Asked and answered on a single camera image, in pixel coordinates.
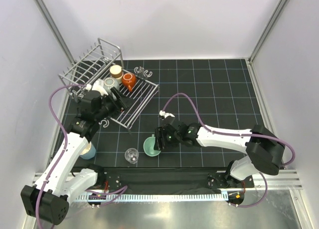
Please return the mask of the grey ceramic mug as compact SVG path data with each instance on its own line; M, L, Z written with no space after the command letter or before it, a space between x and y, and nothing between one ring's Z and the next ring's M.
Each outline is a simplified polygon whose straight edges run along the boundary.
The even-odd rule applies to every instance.
M106 90L106 92L108 94L112 94L111 89L115 88L115 89L117 89L119 91L120 90L120 85L119 85L119 82L116 79L114 79L112 77L107 77L107 78L104 79L103 88Z

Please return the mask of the mint green mug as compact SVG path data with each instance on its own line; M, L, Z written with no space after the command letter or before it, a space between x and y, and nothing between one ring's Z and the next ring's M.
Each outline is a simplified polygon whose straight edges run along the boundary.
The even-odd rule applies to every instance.
M146 138L143 143L144 153L149 157L158 156L161 151L155 149L156 145L156 138L155 135L152 134L150 137Z

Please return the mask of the orange glazed ceramic mug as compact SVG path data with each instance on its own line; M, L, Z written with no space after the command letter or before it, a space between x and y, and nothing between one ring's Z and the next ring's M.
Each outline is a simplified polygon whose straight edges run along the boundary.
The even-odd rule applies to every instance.
M130 91L133 91L133 87L136 84L136 76L132 73L125 73L122 77L122 84Z

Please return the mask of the cream cup with cork band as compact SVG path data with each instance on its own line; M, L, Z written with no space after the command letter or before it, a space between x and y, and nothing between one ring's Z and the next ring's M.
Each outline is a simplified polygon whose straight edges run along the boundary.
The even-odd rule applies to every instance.
M110 71L110 75L115 79L121 78L123 76L123 69L119 65L111 66L109 71Z

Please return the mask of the small clear glass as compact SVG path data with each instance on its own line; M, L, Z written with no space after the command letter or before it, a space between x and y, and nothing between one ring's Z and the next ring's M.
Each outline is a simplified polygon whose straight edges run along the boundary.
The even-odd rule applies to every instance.
M125 159L131 163L131 164L136 164L139 159L139 152L135 148L129 148L125 152Z

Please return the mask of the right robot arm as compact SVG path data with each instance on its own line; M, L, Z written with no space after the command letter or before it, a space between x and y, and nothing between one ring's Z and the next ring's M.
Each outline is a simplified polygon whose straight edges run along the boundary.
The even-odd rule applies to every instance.
M284 145L277 141L267 128L261 125L253 129L231 130L214 128L200 123L189 125L174 116L165 116L161 126L155 129L155 141L151 153L183 144L188 147L218 147L244 153L240 160L229 163L225 173L212 175L223 188L237 188L249 176L263 173L276 176L279 173Z

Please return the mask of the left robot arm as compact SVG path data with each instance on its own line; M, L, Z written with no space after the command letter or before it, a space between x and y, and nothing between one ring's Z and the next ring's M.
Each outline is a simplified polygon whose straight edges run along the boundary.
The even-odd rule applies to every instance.
M85 85L80 100L80 114L67 128L60 121L59 126L64 135L58 152L49 166L33 186L24 186L21 199L26 214L52 225L60 224L66 217L70 204L85 190L93 187L101 189L106 182L104 168L90 164L78 175L67 181L75 162L87 148L100 128L100 121L116 109L123 109L120 98L113 97L102 86Z

